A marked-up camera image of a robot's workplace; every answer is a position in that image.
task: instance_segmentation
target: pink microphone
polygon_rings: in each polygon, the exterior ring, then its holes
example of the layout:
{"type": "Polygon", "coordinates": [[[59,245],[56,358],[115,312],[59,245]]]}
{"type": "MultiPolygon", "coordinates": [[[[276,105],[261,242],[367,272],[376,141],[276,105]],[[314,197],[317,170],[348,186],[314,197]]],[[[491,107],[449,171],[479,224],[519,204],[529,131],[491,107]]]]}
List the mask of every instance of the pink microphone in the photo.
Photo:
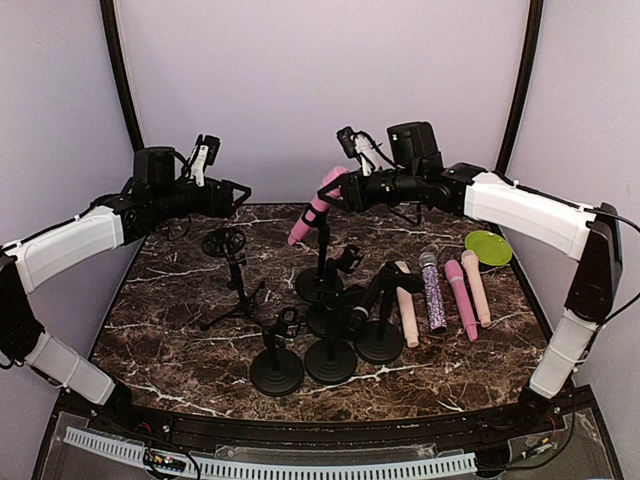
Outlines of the pink microphone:
{"type": "MultiPolygon", "coordinates": [[[[343,175],[348,172],[349,172],[349,169],[345,167],[334,168],[327,174],[326,177],[324,177],[320,188],[326,185],[329,185],[340,175],[343,175]]],[[[328,193],[328,195],[331,198],[340,198],[340,189],[336,188],[334,190],[331,190],[328,193]]],[[[316,194],[316,196],[313,197],[313,200],[311,200],[311,204],[307,206],[306,210],[302,213],[302,215],[300,216],[296,224],[291,229],[291,233],[289,233],[289,240],[288,240],[289,245],[294,245],[296,242],[304,240],[304,238],[307,235],[309,235],[309,232],[311,231],[311,227],[308,225],[308,223],[313,222],[313,220],[316,218],[316,214],[314,213],[314,210],[318,213],[322,213],[329,210],[329,207],[330,205],[327,202],[320,200],[318,198],[318,195],[316,194]]]]}
{"type": "Polygon", "coordinates": [[[467,287],[464,285],[462,267],[456,260],[449,260],[444,265],[444,271],[453,289],[453,295],[456,297],[456,304],[458,305],[462,325],[467,332],[469,340],[475,342],[478,339],[478,327],[476,326],[476,317],[473,314],[473,307],[471,306],[471,300],[469,300],[467,287]]]}

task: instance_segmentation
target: white wall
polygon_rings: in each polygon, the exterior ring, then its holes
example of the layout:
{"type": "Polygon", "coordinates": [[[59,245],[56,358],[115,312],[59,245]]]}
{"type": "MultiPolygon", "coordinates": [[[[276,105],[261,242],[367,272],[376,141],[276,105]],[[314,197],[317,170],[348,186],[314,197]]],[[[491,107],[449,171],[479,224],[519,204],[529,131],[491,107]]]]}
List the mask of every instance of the white wall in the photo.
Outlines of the white wall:
{"type": "MultiPolygon", "coordinates": [[[[99,2],[1,1],[0,70],[2,244],[118,191],[132,151],[99,2]]],[[[88,353],[131,254],[96,257],[45,284],[31,297],[37,318],[88,353]]],[[[0,479],[31,478],[56,396],[28,368],[0,372],[0,479]]]]}
{"type": "MultiPolygon", "coordinates": [[[[640,5],[624,0],[546,2],[512,178],[640,220],[640,5]]],[[[620,305],[640,289],[640,238],[622,227],[620,305]]],[[[575,264],[509,235],[552,321],[575,264]]],[[[640,309],[603,331],[578,380],[602,407],[625,478],[640,478],[640,309]]]]}
{"type": "Polygon", "coordinates": [[[148,144],[222,140],[213,176],[253,201],[308,201],[345,125],[433,123],[445,162],[493,166],[528,2],[494,0],[119,1],[148,144]]]}

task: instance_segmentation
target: table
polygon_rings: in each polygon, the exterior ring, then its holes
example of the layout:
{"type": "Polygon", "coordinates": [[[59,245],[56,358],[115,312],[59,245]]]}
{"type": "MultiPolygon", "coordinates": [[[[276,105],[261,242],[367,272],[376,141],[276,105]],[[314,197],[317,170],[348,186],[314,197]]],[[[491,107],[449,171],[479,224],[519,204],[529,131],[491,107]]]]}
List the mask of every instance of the table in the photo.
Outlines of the table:
{"type": "MultiPolygon", "coordinates": [[[[243,319],[227,320],[207,332],[198,320],[229,310],[236,294],[227,289],[224,259],[204,255],[199,242],[214,228],[234,225],[247,235],[247,290],[267,284],[260,310],[272,322],[289,305],[307,304],[294,291],[296,274],[314,266],[317,234],[295,247],[288,232],[302,205],[252,205],[231,219],[194,216],[171,222],[150,235],[135,260],[97,341],[92,361],[127,384],[134,403],[172,412],[233,419],[281,421],[370,421],[407,419],[474,411],[515,402],[540,359],[546,340],[511,267],[483,273],[493,325],[480,329],[471,344],[455,307],[442,266],[460,258],[464,237],[486,228],[437,211],[425,212],[413,226],[379,207],[362,214],[332,211],[330,256],[347,244],[365,259],[345,284],[366,285],[388,260],[405,260],[413,272],[424,249],[437,252],[449,329],[431,335],[422,295],[414,296],[420,346],[405,348],[386,366],[360,361],[357,372],[338,386],[322,386],[308,376],[292,395],[270,398],[248,379],[249,365],[260,353],[260,327],[243,319]]],[[[399,324],[397,308],[392,322],[399,324]]],[[[301,358],[315,337],[303,327],[287,348],[301,358]]]]}

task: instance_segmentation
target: purple glitter microphone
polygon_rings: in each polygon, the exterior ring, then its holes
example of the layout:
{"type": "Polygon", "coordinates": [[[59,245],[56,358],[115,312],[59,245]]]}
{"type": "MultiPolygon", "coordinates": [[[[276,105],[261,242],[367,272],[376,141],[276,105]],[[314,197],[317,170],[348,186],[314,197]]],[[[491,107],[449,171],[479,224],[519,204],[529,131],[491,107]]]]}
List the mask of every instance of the purple glitter microphone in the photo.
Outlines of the purple glitter microphone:
{"type": "Polygon", "coordinates": [[[447,321],[444,318],[444,302],[440,293],[436,256],[431,252],[422,252],[418,264],[422,270],[424,291],[427,296],[431,333],[444,333],[447,331],[447,321]]]}

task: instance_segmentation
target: green plate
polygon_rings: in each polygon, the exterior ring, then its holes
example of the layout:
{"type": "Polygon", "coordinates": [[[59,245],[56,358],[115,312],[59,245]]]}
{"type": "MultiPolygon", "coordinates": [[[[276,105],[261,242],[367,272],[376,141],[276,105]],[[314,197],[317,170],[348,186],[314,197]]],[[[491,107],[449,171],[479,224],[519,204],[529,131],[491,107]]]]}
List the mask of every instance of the green plate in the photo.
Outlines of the green plate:
{"type": "Polygon", "coordinates": [[[473,250],[485,265],[501,267],[511,261],[513,251],[507,241],[500,235],[486,230],[476,230],[464,239],[467,250],[473,250]]]}

